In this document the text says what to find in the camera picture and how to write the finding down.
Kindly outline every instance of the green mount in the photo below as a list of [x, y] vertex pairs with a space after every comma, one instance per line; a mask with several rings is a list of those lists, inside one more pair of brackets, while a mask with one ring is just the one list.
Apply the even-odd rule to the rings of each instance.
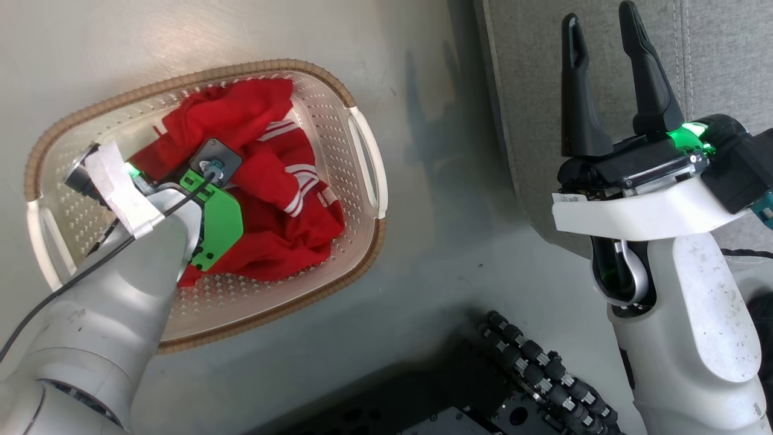
[[[180, 180], [180, 186], [192, 192], [204, 179], [188, 170]], [[225, 255], [233, 244], [244, 234], [241, 206], [236, 198], [210, 184], [196, 195], [204, 204], [204, 225], [201, 245], [191, 259], [197, 269], [207, 271]]]
[[713, 156], [715, 148], [708, 143], [703, 143], [699, 136], [706, 131], [706, 126], [694, 122], [686, 122], [672, 132], [668, 132], [674, 145], [685, 154], [690, 152], [702, 152], [705, 156]]

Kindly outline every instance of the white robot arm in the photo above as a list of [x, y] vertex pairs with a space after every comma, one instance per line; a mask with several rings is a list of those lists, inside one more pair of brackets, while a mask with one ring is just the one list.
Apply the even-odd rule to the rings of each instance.
[[636, 7], [619, 12], [638, 114], [636, 136], [614, 145], [587, 87], [579, 22], [564, 20], [571, 158], [553, 197], [557, 229], [591, 236], [595, 285], [651, 435], [770, 434], [757, 333], [709, 231], [749, 206], [773, 217], [773, 130], [751, 136], [726, 115], [685, 123]]
[[19, 369], [0, 383], [0, 433], [131, 432], [131, 402], [199, 240], [202, 209], [192, 196], [152, 194], [162, 213], [182, 206], [128, 245], [134, 235], [118, 224], [87, 256], [75, 275], [84, 277], [50, 303]]

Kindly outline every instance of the basket handle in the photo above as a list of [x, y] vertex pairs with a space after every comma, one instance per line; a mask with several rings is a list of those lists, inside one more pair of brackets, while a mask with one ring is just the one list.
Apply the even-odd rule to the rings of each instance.
[[62, 286], [62, 280], [59, 273], [56, 271], [51, 255], [49, 255], [45, 235], [43, 234], [43, 225], [44, 223], [40, 215], [38, 200], [28, 202], [27, 229], [29, 231], [29, 240], [32, 242], [32, 252], [35, 254], [35, 258], [38, 261], [40, 271], [43, 272], [43, 278], [46, 279], [46, 282], [53, 291]]
[[359, 166], [363, 170], [365, 189], [370, 205], [376, 209], [376, 216], [384, 219], [387, 215], [389, 197], [387, 193], [387, 172], [381, 159], [376, 137], [370, 131], [370, 125], [357, 106], [349, 108], [349, 129], [352, 132], [354, 145], [359, 159]]

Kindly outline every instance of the laundry basket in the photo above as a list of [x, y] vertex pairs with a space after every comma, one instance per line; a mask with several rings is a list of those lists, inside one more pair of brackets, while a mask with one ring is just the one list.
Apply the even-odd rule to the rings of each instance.
[[114, 215], [64, 185], [91, 143], [115, 140], [126, 159], [157, 137], [153, 126], [188, 95], [242, 80], [293, 80], [288, 115], [309, 137], [320, 178], [341, 200], [346, 220], [330, 258], [290, 278], [261, 282], [206, 275], [178, 289], [160, 353], [193, 348], [300, 310], [359, 279], [373, 264], [386, 230], [387, 179], [368, 123], [352, 95], [328, 71], [301, 60], [267, 60], [164, 80], [78, 111], [49, 128], [25, 173], [27, 223], [52, 289], [75, 272]]

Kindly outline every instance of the gray floor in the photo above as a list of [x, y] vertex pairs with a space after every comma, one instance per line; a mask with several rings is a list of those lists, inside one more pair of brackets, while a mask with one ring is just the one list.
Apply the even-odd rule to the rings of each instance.
[[46, 292], [22, 171], [36, 137], [67, 113], [193, 70], [296, 57], [352, 91], [386, 165], [389, 227], [368, 275], [265, 327], [155, 358], [135, 400], [136, 433], [275, 427], [372, 372], [424, 360], [490, 308], [558, 350], [617, 406], [627, 433], [644, 433], [587, 262], [543, 242], [512, 192], [470, 3], [34, 3], [4, 5], [0, 26], [0, 336]]

